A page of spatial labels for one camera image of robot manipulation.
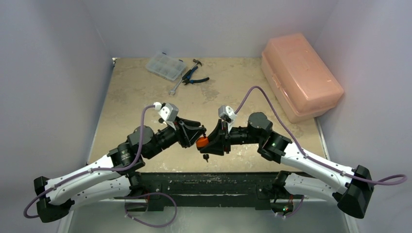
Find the orange black padlock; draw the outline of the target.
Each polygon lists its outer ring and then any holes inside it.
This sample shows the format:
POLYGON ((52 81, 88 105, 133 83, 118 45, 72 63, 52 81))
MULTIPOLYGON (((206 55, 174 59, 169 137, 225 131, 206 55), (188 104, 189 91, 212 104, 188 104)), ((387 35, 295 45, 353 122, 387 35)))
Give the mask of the orange black padlock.
POLYGON ((197 139, 197 141, 196 141, 196 147, 197 147, 197 149, 201 149, 201 148, 204 148, 205 146, 207 146, 209 144, 209 139, 208 139, 208 137, 206 137, 206 136, 202 136, 202 137, 199 137, 198 139, 197 139))

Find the black key bunch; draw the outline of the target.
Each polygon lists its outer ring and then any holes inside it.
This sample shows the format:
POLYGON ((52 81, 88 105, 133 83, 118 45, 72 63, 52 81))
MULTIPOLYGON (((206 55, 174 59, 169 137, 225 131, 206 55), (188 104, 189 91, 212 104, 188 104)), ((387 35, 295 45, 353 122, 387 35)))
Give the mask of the black key bunch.
POLYGON ((203 154, 203 159, 208 163, 209 162, 209 154, 203 154))

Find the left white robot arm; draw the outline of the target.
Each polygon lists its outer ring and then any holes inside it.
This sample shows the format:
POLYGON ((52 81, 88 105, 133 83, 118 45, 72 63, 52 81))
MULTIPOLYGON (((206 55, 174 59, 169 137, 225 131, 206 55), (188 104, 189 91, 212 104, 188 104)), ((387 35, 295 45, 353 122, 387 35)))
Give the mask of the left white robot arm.
POLYGON ((138 199, 145 192, 137 170, 175 143, 189 148, 206 134, 198 121, 177 118, 171 126, 154 132, 148 126, 137 127, 125 142, 97 161, 67 175, 34 180, 38 217, 43 223, 59 220, 85 204, 108 198, 131 196, 138 199))

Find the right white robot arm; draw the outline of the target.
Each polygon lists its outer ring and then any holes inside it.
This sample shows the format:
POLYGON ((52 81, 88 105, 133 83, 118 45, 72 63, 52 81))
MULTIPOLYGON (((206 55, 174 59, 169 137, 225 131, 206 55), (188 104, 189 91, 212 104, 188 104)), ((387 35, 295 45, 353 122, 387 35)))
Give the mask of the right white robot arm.
POLYGON ((330 201, 345 214, 365 217, 374 187, 369 169, 333 163, 307 150, 300 151, 289 138, 272 130, 273 123, 262 112, 252 113, 246 127, 230 128, 219 120, 209 136, 196 141, 202 154, 223 156, 232 145, 257 144, 257 152, 264 159, 299 169, 308 174, 304 178, 295 173, 281 172, 273 184, 273 192, 283 198, 288 194, 305 195, 330 201))

